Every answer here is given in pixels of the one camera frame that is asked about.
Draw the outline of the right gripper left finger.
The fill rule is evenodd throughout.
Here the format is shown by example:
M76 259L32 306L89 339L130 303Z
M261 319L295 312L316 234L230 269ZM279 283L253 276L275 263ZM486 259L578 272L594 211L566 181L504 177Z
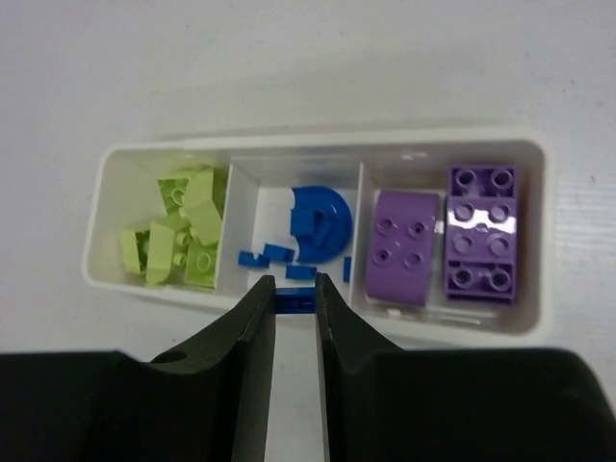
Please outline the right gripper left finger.
M1 358L5 461L261 461L275 282L149 362L120 351Z

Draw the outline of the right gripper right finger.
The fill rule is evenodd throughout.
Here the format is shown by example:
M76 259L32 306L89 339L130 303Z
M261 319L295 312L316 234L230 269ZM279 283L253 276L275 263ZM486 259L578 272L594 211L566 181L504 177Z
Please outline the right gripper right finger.
M404 349L316 279L329 461L611 461L591 369L552 347Z

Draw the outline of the small blue lego piece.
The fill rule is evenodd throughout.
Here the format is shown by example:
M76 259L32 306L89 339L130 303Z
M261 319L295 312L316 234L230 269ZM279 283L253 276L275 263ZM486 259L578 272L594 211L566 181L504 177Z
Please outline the small blue lego piece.
M285 268L285 278L295 281L314 281L317 272L317 268L313 266L287 265Z
M295 251L285 246L265 243L262 255L273 262L291 263L294 260Z
M351 267L352 267L352 257L347 256L344 259L344 266L343 266L343 281L345 283L348 283L350 281Z
M275 291L276 315L315 314L316 291L314 287L279 288Z
M238 264L247 268L267 269L270 266L270 259L262 254L241 250Z

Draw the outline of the lime green lego brick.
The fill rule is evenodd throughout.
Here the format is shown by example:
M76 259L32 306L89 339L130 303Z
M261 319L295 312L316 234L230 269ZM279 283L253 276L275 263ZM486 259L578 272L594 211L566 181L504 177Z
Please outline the lime green lego brick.
M157 179L166 213L185 219L203 245L219 241L228 173L216 167L174 170Z
M171 214L124 228L119 239L125 270L143 275L146 285L159 286L174 280L185 267L192 236L189 222Z
M203 245L192 240L187 251L184 284L199 290L212 291L216 287L218 245Z

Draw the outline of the dark purple lego brick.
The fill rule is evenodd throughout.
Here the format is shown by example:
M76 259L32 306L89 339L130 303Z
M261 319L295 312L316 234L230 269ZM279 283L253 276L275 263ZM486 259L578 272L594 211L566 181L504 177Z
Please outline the dark purple lego brick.
M513 166L449 169L443 257L449 300L515 301L518 205L519 182Z

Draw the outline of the light purple lego brick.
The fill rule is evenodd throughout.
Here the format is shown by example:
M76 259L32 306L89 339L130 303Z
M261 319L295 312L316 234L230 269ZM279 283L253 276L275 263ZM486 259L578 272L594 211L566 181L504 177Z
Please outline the light purple lego brick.
M439 204L433 192L380 192L366 266L369 298L425 305Z

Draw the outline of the blue round lego piece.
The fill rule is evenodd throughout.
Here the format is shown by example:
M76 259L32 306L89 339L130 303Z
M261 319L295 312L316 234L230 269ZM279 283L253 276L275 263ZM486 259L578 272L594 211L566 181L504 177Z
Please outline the blue round lego piece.
M343 197L325 186L292 188L295 205L290 233L298 245L297 261L322 264L337 258L353 230L350 208Z

